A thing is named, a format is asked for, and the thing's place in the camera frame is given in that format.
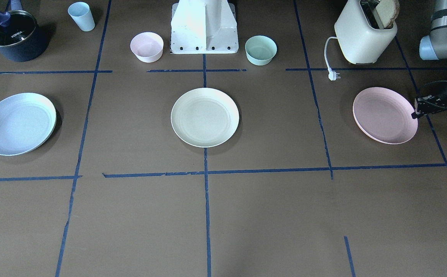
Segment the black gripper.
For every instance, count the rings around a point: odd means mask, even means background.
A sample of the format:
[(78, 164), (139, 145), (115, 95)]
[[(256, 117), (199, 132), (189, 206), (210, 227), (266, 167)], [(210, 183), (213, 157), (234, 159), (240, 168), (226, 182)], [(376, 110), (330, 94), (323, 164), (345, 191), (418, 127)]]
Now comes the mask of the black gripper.
[(426, 114), (447, 112), (447, 85), (438, 93), (432, 93), (425, 97), (415, 99), (415, 110), (411, 114), (412, 119), (419, 119)]

